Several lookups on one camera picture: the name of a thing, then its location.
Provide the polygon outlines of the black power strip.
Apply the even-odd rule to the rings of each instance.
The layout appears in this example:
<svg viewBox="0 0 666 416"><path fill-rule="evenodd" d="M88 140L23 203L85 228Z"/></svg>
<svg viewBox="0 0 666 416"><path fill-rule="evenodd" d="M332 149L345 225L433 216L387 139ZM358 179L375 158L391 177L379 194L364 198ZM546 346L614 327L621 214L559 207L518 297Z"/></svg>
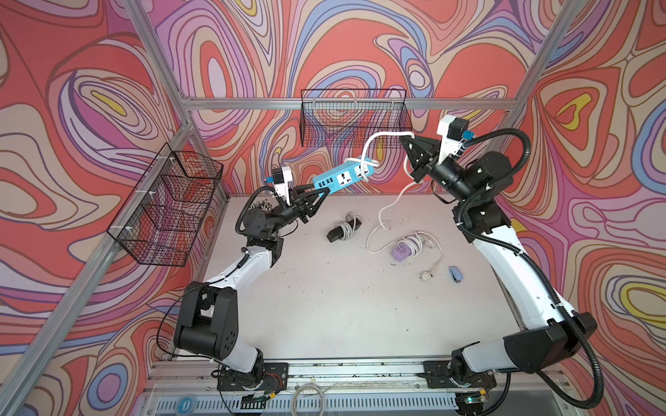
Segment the black power strip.
<svg viewBox="0 0 666 416"><path fill-rule="evenodd" d="M362 225L362 220L355 213L347 213L345 219L326 235L330 243L350 239Z"/></svg>

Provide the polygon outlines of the blue power strip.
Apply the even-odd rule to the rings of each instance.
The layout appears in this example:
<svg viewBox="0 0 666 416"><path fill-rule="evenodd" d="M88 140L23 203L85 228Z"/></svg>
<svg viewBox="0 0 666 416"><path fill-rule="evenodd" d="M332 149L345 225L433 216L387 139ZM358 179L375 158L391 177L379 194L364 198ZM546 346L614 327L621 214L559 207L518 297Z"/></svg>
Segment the blue power strip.
<svg viewBox="0 0 666 416"><path fill-rule="evenodd" d="M407 131L402 131L402 132L384 131L384 132L373 133L373 135L371 135L371 137L369 137L364 143L364 146L362 147L362 154L359 157L347 158L345 162L340 166L337 166L327 171L326 173L318 175L313 180L313 185L315 189L318 191L328 191L329 194L333 194L335 192L339 192L349 187L350 185L354 185L359 181L367 182L369 180L369 177L372 174L374 174L376 169L380 166L379 161L376 161L375 159L371 159L368 157L369 149L370 146L373 144L373 142L382 136L390 138L394 137L408 138L408 139L416 138L414 133ZM437 250L440 252L438 260L430 270L426 270L423 273L421 273L421 280L427 281L434 277L435 272L437 271L444 257L444 251L442 249L441 244L432 234L423 231L411 232L410 234L400 237L399 239L392 240L388 244L385 244L385 246L383 246L381 249L376 251L371 250L369 246L372 237L380 228L382 228L383 230L388 230L388 225L386 225L383 222L383 213L390 207L396 205L400 201L402 195L405 194L405 192L409 189L409 187L410 185L406 185L399 192L398 197L392 204L385 206L379 211L378 213L379 224L369 234L369 237L367 238L366 241L366 249L370 254L379 254L380 252L390 248L392 244L395 244L396 248L410 249L408 257L415 257L422 252L423 246L425 245L429 244L432 247L436 247Z"/></svg>

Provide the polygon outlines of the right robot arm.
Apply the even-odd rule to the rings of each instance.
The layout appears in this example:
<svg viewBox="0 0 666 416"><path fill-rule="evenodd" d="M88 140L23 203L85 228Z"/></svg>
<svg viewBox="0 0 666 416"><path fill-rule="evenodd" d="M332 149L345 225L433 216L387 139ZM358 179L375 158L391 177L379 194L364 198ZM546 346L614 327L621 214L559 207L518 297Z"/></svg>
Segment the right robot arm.
<svg viewBox="0 0 666 416"><path fill-rule="evenodd" d="M490 152L468 167L457 159L469 147L501 136L513 136L522 145L522 155L511 163L505 154ZM449 368L437 376L465 385L487 371L506 374L537 374L564 402L582 409L598 406L605 393L605 380L590 338L598 324L586 312L578 312L553 287L550 278L523 248L516 230L495 198L513 183L513 177L529 161L532 143L516 128L502 128L467 140L462 138L451 152L440 140L410 133L400 139L411 177L430 178L452 195L457 205L454 223L484 256L515 307L521 331L494 341L473 343L454 350ZM560 388L544 370L584 351L591 366L592 390L576 399Z"/></svg>

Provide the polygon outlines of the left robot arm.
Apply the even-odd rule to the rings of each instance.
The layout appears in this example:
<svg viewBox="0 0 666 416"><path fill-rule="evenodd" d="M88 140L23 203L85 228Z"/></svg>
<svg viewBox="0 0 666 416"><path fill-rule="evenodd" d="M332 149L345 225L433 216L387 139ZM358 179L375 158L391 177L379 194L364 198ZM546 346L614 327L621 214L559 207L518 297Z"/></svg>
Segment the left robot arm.
<svg viewBox="0 0 666 416"><path fill-rule="evenodd" d="M264 355L240 339L239 294L270 270L281 257L279 232L314 217L331 190L299 185L285 197L260 187L246 201L235 232L246 238L241 257L206 282L190 283L175 302L180 307L173 347L182 358L206 358L220 365L220 375L242 389L259 388L265 374Z"/></svg>

